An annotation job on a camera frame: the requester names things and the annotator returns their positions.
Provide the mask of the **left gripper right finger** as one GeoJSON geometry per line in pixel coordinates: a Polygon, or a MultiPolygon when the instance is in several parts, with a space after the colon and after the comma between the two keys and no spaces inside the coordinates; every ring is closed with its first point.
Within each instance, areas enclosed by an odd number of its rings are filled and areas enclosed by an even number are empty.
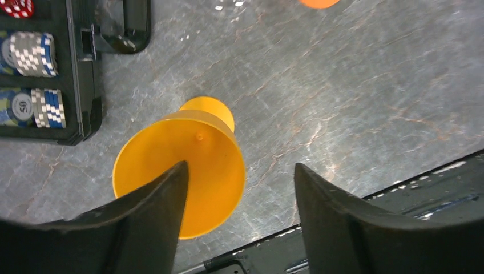
{"type": "Polygon", "coordinates": [[[311,273],[482,273],[483,220],[441,224],[374,206],[295,165],[311,273]]]}

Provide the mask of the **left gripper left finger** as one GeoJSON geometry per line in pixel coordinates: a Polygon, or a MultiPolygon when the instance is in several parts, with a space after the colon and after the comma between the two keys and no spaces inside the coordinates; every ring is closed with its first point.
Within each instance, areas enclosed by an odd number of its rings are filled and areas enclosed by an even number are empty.
{"type": "Polygon", "coordinates": [[[2,273],[171,273],[188,163],[72,220],[1,221],[2,273]]]}

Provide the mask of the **yellow wine glass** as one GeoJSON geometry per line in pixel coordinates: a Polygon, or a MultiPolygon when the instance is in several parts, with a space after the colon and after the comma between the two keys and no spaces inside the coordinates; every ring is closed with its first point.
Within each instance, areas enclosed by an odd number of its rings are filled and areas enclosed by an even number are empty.
{"type": "Polygon", "coordinates": [[[235,120],[218,99],[199,96],[137,132],[120,150],[112,170],[120,198],[180,161],[189,169],[187,201],[179,237],[193,239],[222,225],[245,189],[244,157],[235,120]]]}

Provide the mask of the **orange wine glass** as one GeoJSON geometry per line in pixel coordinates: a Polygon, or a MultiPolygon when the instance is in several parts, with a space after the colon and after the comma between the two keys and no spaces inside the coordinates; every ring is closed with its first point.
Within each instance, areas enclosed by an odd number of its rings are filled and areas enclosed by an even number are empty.
{"type": "Polygon", "coordinates": [[[300,3],[311,9],[327,9],[340,0],[299,0],[300,3]]]}

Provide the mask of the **clear wine glass front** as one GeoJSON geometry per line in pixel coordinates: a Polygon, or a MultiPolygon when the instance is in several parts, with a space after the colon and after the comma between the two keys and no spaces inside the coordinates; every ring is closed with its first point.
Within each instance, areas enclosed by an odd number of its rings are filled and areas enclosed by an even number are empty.
{"type": "Polygon", "coordinates": [[[250,1],[248,0],[215,0],[213,9],[216,11],[241,11],[250,1]]]}

